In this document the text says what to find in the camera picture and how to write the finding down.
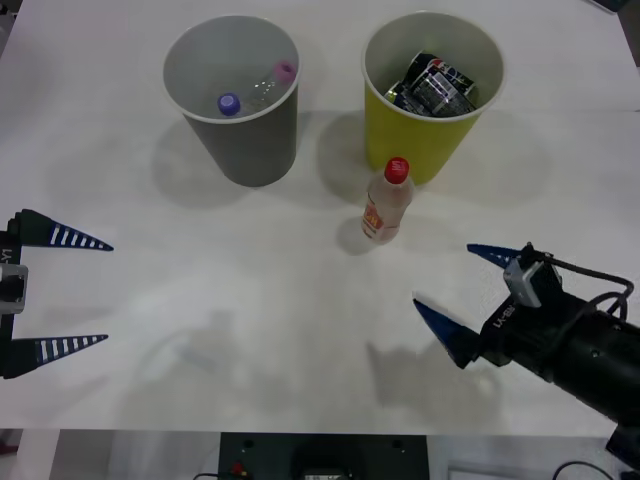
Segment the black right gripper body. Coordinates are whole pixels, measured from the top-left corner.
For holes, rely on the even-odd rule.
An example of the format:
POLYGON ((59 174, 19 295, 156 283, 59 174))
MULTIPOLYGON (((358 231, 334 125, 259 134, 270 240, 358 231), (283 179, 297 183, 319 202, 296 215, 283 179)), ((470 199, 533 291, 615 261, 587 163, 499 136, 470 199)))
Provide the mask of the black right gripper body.
POLYGON ((578 319, 593 307, 564 293, 540 308, 518 305, 509 297, 484 324, 482 355, 503 366, 520 366, 555 384, 592 384, 593 374, 577 334, 578 319))

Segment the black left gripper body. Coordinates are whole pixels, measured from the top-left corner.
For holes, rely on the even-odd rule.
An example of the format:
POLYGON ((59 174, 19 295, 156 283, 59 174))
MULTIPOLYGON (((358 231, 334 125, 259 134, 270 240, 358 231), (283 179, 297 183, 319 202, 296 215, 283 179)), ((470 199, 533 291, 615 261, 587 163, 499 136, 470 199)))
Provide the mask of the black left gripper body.
POLYGON ((23 311, 22 245, 17 235, 1 232, 1 345, 12 339, 14 316, 23 311))

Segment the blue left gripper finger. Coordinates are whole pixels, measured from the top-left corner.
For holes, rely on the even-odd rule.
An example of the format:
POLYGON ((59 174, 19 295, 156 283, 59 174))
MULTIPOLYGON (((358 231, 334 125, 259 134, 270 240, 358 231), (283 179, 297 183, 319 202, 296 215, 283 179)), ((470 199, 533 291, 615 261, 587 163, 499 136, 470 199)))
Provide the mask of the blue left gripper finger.
POLYGON ((13 339, 1 361, 1 377, 14 379, 109 338, 108 335, 13 339))
POLYGON ((8 233, 27 247, 113 251, 106 242, 30 209, 9 220, 8 233))

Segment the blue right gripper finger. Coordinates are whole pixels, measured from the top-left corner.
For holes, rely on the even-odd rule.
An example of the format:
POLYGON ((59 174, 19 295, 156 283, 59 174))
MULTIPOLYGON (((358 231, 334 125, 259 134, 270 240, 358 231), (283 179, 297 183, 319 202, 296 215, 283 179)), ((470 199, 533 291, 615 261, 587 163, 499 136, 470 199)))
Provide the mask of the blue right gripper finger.
POLYGON ((520 258, 520 250, 484 244, 467 244, 467 251, 505 271, 520 258))
POLYGON ((431 308, 417 298, 413 299, 413 304, 425 324, 458 368, 465 369, 470 363, 477 360, 480 347, 480 335, 478 333, 431 308))

